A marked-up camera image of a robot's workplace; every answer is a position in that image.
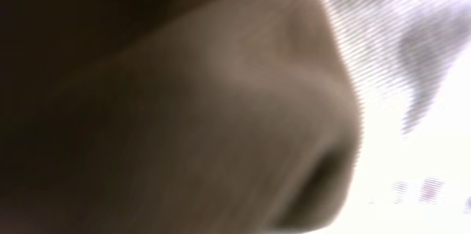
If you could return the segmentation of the beige cotton shorts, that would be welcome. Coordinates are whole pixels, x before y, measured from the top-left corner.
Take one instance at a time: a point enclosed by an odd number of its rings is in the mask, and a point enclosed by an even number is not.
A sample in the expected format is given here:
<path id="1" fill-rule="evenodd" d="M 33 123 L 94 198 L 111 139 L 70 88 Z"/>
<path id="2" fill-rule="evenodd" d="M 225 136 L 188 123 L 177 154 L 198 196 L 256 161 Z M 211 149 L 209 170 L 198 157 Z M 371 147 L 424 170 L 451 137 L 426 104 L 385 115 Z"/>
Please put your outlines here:
<path id="1" fill-rule="evenodd" d="M 408 134 L 469 39 L 469 0 L 1 0 L 1 231 L 322 229 L 358 72 Z"/>

